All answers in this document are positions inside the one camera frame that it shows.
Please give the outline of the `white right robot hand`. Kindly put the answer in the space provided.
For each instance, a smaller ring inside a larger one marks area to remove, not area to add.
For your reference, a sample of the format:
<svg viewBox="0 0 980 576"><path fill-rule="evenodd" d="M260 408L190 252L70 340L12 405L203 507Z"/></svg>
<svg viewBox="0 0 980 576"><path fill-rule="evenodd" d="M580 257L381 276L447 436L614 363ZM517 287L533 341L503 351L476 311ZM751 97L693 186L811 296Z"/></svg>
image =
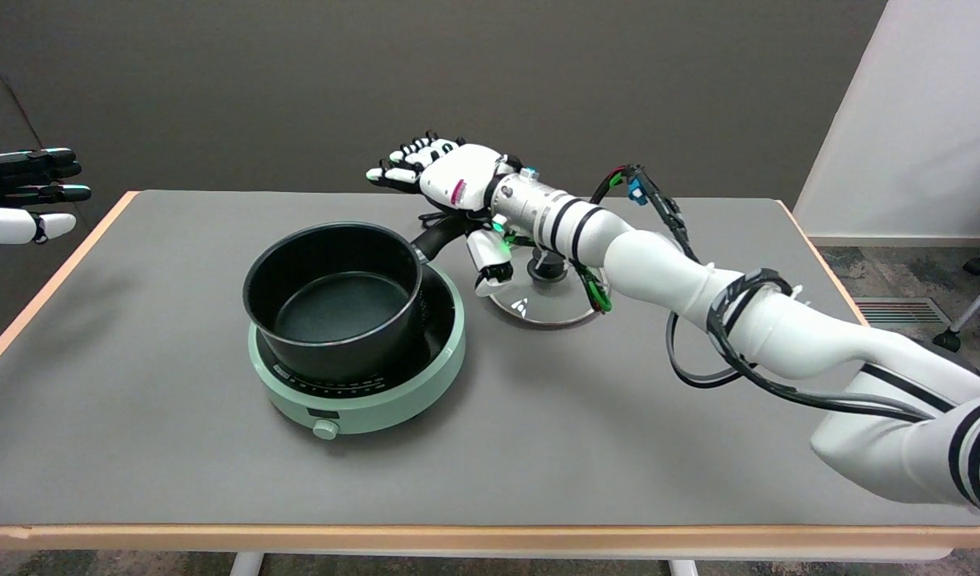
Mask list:
<svg viewBox="0 0 980 576"><path fill-rule="evenodd" d="M514 154L426 132L381 159L366 172L366 180L374 186L422 194L445 216L459 220L476 269L475 294L487 298L513 277L508 241L490 212L492 196L504 176L523 167Z"/></svg>

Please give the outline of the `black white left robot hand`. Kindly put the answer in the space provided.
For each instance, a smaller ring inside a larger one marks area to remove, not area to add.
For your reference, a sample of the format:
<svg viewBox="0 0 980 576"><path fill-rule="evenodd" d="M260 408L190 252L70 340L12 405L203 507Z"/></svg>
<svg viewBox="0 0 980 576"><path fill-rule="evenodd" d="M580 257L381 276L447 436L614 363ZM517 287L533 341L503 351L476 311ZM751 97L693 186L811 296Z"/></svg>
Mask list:
<svg viewBox="0 0 980 576"><path fill-rule="evenodd" d="M73 213L29 208L90 199L88 186L65 183L81 171L69 147L0 153L0 245L43 245L72 232L78 223Z"/></svg>

